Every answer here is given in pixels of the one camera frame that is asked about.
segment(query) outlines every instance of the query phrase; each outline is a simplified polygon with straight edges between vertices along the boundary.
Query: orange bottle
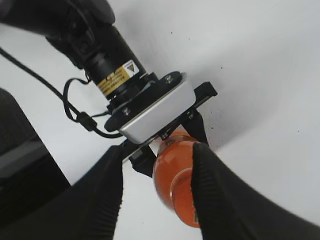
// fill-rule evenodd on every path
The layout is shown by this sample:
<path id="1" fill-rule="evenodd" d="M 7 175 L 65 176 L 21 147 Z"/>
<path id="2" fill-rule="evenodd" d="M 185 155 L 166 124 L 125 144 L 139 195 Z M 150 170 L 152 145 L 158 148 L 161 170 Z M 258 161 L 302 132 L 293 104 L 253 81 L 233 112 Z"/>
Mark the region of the orange bottle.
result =
<path id="1" fill-rule="evenodd" d="M 185 224 L 199 228 L 191 191 L 193 144 L 196 142 L 180 130 L 163 141 L 153 167 L 153 180 L 161 201 Z"/>

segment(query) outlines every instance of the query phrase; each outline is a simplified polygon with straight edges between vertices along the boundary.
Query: yellow warning label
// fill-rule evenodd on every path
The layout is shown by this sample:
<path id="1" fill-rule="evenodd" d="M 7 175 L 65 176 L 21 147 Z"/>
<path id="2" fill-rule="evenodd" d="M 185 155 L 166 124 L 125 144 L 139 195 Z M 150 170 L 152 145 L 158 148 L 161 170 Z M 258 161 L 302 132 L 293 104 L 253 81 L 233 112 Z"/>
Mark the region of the yellow warning label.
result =
<path id="1" fill-rule="evenodd" d="M 138 72 L 139 69 L 134 61 L 130 60 L 119 67 L 115 72 L 103 79 L 97 86 L 103 92 L 103 94 L 107 96 Z"/>

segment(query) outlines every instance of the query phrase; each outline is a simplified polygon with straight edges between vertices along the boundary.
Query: screw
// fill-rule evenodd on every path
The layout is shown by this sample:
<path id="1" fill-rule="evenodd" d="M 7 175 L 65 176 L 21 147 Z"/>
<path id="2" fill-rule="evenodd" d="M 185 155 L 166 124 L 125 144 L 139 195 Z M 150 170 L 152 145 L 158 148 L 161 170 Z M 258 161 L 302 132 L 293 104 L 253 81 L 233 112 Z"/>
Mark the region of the screw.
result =
<path id="1" fill-rule="evenodd" d="M 129 110 L 129 108 L 126 107 L 126 108 L 122 109 L 122 112 L 124 115 L 129 116 L 131 111 Z"/>
<path id="2" fill-rule="evenodd" d="M 194 113 L 192 111 L 188 112 L 187 114 L 188 114 L 188 117 L 189 117 L 190 120 L 195 117 L 195 115 L 194 115 Z"/>
<path id="3" fill-rule="evenodd" d="M 166 132 L 161 135 L 162 140 L 165 140 L 167 137 L 169 137 L 169 136 L 168 136 L 168 133 L 166 133 Z"/>
<path id="4" fill-rule="evenodd" d="M 173 78 L 171 77 L 171 75 L 167 75 L 167 76 L 165 77 L 165 82 L 166 82 L 167 84 L 170 84 L 172 81 L 173 81 Z"/>

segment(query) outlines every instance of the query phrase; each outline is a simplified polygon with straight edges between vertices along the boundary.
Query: dark object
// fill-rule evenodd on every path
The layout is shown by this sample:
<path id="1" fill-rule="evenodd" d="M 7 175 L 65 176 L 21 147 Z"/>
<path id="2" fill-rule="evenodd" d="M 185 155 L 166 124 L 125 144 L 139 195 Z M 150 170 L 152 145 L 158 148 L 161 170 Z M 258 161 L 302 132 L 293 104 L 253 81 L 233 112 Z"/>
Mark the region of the dark object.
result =
<path id="1" fill-rule="evenodd" d="M 36 135 L 17 101 L 10 93 L 0 88 L 0 155 Z"/>
<path id="2" fill-rule="evenodd" d="M 73 187 L 0 230 L 2 240 L 112 240 L 122 202 L 121 148 L 112 146 Z"/>
<path id="3" fill-rule="evenodd" d="M 69 187 L 41 141 L 26 142 L 0 156 L 0 230 L 32 214 Z"/>
<path id="4" fill-rule="evenodd" d="M 320 228 L 271 202 L 206 144 L 193 145 L 191 182 L 204 240 L 318 240 Z"/>
<path id="5" fill-rule="evenodd" d="M 0 88 L 0 229 L 70 187 L 11 94 Z"/>
<path id="6" fill-rule="evenodd" d="M 182 126 L 191 137 L 197 139 L 201 143 L 209 145 L 207 135 L 205 132 L 204 120 L 201 114 L 196 109 L 193 110 L 192 115 L 190 115 L 190 118 L 187 119 L 182 124 Z"/>
<path id="7" fill-rule="evenodd" d="M 149 146 L 144 146 L 129 157 L 132 167 L 138 173 L 152 178 L 156 155 Z"/>

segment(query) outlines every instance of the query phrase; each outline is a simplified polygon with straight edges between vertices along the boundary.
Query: black surface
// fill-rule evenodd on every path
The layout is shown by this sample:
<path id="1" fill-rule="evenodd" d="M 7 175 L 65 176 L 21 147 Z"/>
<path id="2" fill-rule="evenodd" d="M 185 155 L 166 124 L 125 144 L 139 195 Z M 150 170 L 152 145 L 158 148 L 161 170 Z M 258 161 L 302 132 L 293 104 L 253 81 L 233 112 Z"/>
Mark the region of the black surface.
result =
<path id="1" fill-rule="evenodd" d="M 17 101 L 0 88 L 0 155 L 36 136 Z"/>
<path id="2" fill-rule="evenodd" d="M 149 146 L 144 146 L 129 157 L 132 168 L 138 173 L 152 178 L 156 155 Z"/>
<path id="3" fill-rule="evenodd" d="M 255 191 L 203 143 L 193 145 L 191 188 L 205 240 L 320 239 L 318 226 Z"/>
<path id="4" fill-rule="evenodd" d="M 73 187 L 0 230 L 0 239 L 113 239 L 123 194 L 121 157 L 121 148 L 112 146 Z"/>
<path id="5" fill-rule="evenodd" d="M 11 94 L 0 88 L 0 229 L 70 187 Z"/>
<path id="6" fill-rule="evenodd" d="M 205 132 L 204 120 L 201 114 L 196 109 L 194 109 L 190 117 L 191 118 L 187 119 L 182 123 L 184 129 L 191 137 L 197 139 L 201 143 L 209 145 L 207 135 Z"/>
<path id="7" fill-rule="evenodd" d="M 64 0 L 2 0 L 0 9 L 2 6 L 1 22 L 44 36 L 63 29 L 69 10 Z"/>
<path id="8" fill-rule="evenodd" d="M 105 24 L 114 24 L 116 16 L 106 0 L 82 0 L 92 15 Z"/>

